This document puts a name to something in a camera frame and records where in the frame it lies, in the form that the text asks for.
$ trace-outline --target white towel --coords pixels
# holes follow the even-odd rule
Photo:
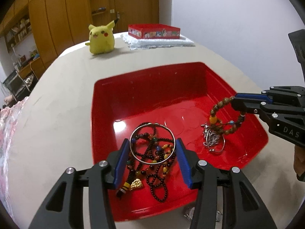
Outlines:
[[[150,49],[156,47],[174,47],[174,46],[195,46],[195,43],[187,37],[180,35],[180,39],[136,39],[124,32],[121,38],[130,47],[130,50],[135,49]]]

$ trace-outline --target silver screw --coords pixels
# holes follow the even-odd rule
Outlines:
[[[233,168],[232,168],[232,171],[233,171],[234,173],[239,173],[239,172],[240,172],[240,169],[239,169],[238,167],[233,167]]]
[[[101,166],[101,167],[104,167],[104,166],[106,166],[107,164],[108,164],[108,162],[105,161],[105,160],[99,162],[99,166]]]
[[[74,168],[72,168],[72,167],[69,167],[68,169],[66,169],[67,174],[71,174],[73,172],[74,172]]]
[[[205,160],[199,160],[199,161],[198,161],[198,164],[199,164],[200,166],[206,166],[208,163],[207,163]]]

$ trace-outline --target gold charm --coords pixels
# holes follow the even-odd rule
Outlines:
[[[143,183],[141,182],[140,179],[135,179],[131,186],[130,186],[130,190],[133,190],[133,189],[137,189],[137,188],[142,188],[143,187]]]

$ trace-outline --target yellow plush toy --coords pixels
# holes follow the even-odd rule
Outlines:
[[[89,25],[89,41],[86,45],[90,46],[90,52],[93,54],[108,53],[114,49],[113,28],[118,19],[110,22],[106,26],[95,27]]]

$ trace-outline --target red plastic bin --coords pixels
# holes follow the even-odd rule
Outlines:
[[[163,24],[128,25],[128,34],[137,39],[180,39],[180,28]]]
[[[207,122],[214,104],[235,94],[201,62],[165,65],[99,80],[94,85],[91,113],[94,163],[105,160],[111,151],[120,148],[124,138],[129,139],[139,124],[150,121],[167,125],[187,149],[214,167],[243,168],[268,142],[265,130],[254,115],[246,115],[238,131],[226,136],[225,149],[220,155],[209,153],[202,145],[200,127]],[[223,121],[236,120],[238,115],[230,105],[217,113]],[[126,170],[122,184],[127,175]],[[164,203],[153,198],[145,180],[144,188],[128,191],[121,200],[110,190],[115,221],[158,215],[196,199],[197,191],[184,184],[176,160],[165,183],[168,197]]]

